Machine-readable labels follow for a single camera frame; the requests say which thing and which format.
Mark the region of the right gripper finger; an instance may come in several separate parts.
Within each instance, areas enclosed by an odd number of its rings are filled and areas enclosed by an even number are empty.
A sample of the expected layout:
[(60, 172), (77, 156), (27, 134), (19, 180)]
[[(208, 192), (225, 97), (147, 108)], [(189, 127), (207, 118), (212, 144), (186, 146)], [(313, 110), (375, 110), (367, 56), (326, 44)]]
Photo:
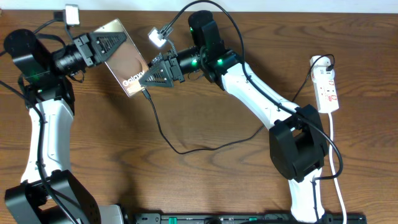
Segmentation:
[(152, 61), (148, 71), (140, 78), (141, 86), (174, 87), (174, 81), (170, 71), (171, 65), (168, 60)]
[(160, 65), (165, 59), (165, 56), (163, 53), (159, 53), (156, 55), (149, 63), (148, 67), (154, 67)]

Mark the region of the bronze Galaxy smartphone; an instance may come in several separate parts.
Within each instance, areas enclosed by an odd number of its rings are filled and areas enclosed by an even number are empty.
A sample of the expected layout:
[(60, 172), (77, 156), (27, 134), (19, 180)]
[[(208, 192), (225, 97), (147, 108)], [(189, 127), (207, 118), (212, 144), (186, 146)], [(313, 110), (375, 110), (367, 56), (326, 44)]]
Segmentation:
[(105, 64), (128, 97), (142, 91), (144, 87), (139, 83), (139, 79), (149, 67), (121, 21), (114, 19), (96, 29), (95, 33), (101, 34), (101, 37), (103, 34), (110, 33), (123, 34), (125, 40), (105, 61)]

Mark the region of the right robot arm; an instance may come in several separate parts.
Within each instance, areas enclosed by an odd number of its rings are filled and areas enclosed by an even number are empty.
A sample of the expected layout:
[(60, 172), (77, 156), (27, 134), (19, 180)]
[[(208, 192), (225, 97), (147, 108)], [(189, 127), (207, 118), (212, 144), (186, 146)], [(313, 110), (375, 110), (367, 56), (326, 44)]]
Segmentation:
[(173, 87), (201, 70), (209, 82), (240, 100), (269, 132), (271, 161), (289, 181), (292, 216), (300, 223), (318, 223), (325, 211), (317, 184), (328, 154), (318, 112), (280, 96), (251, 70), (244, 55), (227, 49), (210, 11), (194, 12), (188, 25), (193, 47), (158, 55), (140, 84)]

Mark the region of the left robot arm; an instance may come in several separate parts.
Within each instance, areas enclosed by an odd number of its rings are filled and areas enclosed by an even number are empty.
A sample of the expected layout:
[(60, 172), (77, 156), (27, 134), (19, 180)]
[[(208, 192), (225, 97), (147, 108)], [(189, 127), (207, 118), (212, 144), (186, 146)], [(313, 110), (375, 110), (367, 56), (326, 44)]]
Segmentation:
[(32, 121), (30, 153), (18, 186), (4, 201), (18, 223), (127, 223), (118, 204), (100, 206), (71, 172), (70, 128), (75, 115), (72, 83), (77, 73), (110, 58), (126, 41), (123, 32), (90, 32), (49, 52), (45, 34), (11, 32), (4, 49), (21, 71), (16, 91)]

